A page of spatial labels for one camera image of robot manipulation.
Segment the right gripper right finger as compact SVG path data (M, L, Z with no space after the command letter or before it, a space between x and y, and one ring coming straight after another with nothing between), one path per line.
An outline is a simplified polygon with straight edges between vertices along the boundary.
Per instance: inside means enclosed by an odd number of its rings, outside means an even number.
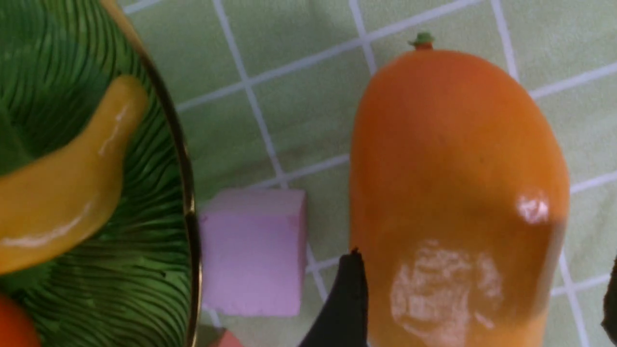
M613 345L617 344L617 258L611 269L608 286L603 298L603 320L600 323Z

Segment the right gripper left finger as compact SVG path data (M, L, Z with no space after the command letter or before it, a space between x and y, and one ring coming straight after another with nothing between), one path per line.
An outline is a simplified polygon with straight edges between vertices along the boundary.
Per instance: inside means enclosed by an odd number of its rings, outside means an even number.
M357 248L342 255L334 285L301 347L366 347L368 284Z

